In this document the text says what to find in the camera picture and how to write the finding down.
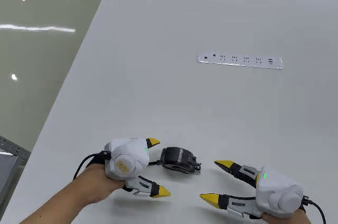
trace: black cable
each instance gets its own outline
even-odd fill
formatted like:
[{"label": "black cable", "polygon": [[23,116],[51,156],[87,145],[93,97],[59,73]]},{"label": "black cable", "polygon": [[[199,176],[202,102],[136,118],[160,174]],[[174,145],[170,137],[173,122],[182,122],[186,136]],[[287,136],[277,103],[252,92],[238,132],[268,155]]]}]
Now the black cable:
[{"label": "black cable", "polygon": [[105,160],[110,160],[111,159],[111,152],[110,151],[101,151],[100,153],[97,153],[97,154],[90,154],[88,155],[86,158],[84,158],[82,160],[82,162],[80,163],[78,169],[76,170],[75,172],[75,175],[73,177],[73,181],[75,180],[75,178],[78,176],[78,173],[81,169],[81,167],[83,166],[83,164],[85,163],[86,160],[88,160],[89,158],[92,158],[92,157],[96,157],[96,156],[101,156],[102,158],[104,158]]},{"label": "black cable", "polygon": [[307,206],[308,204],[315,206],[318,209],[318,211],[321,213],[321,216],[322,216],[322,219],[323,219],[323,224],[326,224],[325,215],[324,215],[323,210],[315,202],[308,199],[308,196],[303,197],[302,204],[305,205],[305,206]]},{"label": "black cable", "polygon": [[326,224],[326,220],[325,220],[325,216],[324,216],[324,213],[323,213],[323,210],[313,201],[310,200],[309,204],[317,207],[318,211],[321,213],[321,216],[322,216],[322,219],[323,219],[323,224]]}]

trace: white table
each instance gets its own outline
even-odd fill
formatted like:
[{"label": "white table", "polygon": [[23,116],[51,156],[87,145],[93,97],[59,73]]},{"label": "white table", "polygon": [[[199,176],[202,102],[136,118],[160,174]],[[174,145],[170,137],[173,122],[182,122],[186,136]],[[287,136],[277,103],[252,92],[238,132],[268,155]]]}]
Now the white table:
[{"label": "white table", "polygon": [[[191,150],[201,175],[151,167],[145,175],[170,198],[119,191],[74,223],[234,223],[199,198],[253,194],[219,159],[294,177],[335,223],[337,15],[337,0],[102,0],[2,223],[22,220],[84,156],[127,136],[160,139],[153,159],[169,145]],[[212,50],[282,57],[284,70],[196,62]]]}]

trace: human hand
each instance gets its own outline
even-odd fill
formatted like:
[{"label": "human hand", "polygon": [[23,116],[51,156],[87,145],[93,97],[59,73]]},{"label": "human hand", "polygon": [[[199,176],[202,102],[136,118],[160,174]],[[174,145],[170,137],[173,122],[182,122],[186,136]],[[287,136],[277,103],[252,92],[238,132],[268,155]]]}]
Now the human hand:
[{"label": "human hand", "polygon": [[291,218],[278,219],[267,213],[263,213],[262,219],[269,224],[311,224],[304,211],[298,209]]},{"label": "human hand", "polygon": [[104,165],[91,164],[69,186],[78,192],[81,204],[87,206],[122,188],[124,181],[108,178]]}]

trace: human arm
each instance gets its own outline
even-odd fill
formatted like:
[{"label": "human arm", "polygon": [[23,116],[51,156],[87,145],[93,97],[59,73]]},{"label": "human arm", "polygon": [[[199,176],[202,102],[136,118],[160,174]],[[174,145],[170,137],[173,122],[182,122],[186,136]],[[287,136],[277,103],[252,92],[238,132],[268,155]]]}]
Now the human arm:
[{"label": "human arm", "polygon": [[105,199],[123,186],[123,181],[106,177],[103,165],[92,164],[21,224],[71,223],[85,206]]},{"label": "human arm", "polygon": [[265,220],[268,224],[311,224],[305,212],[300,209],[295,211],[291,218],[278,219],[264,213],[262,215],[262,219]]}]

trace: electrical outlet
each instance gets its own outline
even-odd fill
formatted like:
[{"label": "electrical outlet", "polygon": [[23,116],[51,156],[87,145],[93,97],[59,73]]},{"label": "electrical outlet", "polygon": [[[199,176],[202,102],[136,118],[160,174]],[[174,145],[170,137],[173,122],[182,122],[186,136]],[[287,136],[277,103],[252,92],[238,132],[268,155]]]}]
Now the electrical outlet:
[{"label": "electrical outlet", "polygon": [[281,58],[260,55],[234,55],[218,52],[203,52],[198,55],[198,62],[211,64],[226,64],[230,66],[258,67],[283,69]]}]

